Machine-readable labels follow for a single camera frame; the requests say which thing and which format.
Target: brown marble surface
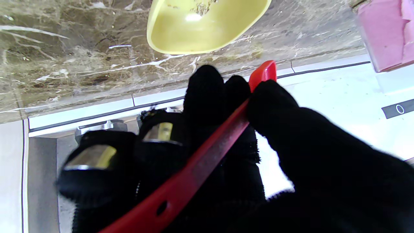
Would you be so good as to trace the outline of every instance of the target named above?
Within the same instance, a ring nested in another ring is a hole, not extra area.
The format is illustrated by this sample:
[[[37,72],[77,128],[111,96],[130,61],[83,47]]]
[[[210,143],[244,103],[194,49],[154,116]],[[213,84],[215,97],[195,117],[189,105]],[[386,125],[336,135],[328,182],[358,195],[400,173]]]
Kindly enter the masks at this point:
[[[0,122],[182,88],[207,63],[229,77],[270,59],[283,69],[365,52],[345,0],[273,0],[225,48],[174,56],[147,43],[150,7],[151,0],[2,1]]]

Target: gloved hand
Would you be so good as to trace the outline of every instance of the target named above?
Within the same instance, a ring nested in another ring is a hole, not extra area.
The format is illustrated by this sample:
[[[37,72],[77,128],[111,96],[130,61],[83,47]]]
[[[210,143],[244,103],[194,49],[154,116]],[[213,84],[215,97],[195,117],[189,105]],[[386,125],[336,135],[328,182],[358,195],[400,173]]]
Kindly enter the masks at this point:
[[[250,87],[241,76],[233,76],[224,83],[214,67],[200,67],[190,77],[184,99],[183,114],[192,135],[191,151],[195,151],[249,96]],[[211,206],[229,199],[264,201],[263,184],[256,165],[259,162],[255,131],[249,126],[197,192],[190,206],[195,202]]]
[[[258,208],[240,221],[239,230],[279,226],[289,232],[412,231],[414,169],[408,164],[374,150],[321,114],[299,107],[272,80],[255,89],[248,119],[277,152],[295,193],[282,194]]]

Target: yellow plastic scoop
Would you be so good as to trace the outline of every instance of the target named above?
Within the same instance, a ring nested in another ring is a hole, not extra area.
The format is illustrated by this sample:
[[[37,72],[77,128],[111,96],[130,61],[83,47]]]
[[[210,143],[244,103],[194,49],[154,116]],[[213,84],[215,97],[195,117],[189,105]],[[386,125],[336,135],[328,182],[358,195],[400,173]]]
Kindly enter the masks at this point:
[[[249,29],[271,0],[154,0],[147,40],[160,53],[197,54],[220,49]]]

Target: pink box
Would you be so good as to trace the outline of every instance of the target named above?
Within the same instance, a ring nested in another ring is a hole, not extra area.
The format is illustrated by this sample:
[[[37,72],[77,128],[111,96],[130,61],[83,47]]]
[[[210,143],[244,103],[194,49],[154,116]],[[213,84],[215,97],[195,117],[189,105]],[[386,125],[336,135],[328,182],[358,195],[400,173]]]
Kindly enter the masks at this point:
[[[414,0],[371,0],[358,18],[376,72],[414,63]]]

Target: red plastic tool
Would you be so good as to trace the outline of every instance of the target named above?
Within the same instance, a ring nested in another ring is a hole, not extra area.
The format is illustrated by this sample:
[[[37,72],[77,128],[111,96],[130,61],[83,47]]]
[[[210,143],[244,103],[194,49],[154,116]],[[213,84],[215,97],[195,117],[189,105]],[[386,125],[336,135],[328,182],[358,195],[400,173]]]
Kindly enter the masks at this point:
[[[276,63],[266,61],[250,76],[250,89],[253,91],[262,81],[276,79]],[[240,105],[198,148],[180,172],[100,233],[162,232],[187,205],[249,125],[246,118],[248,101]]]

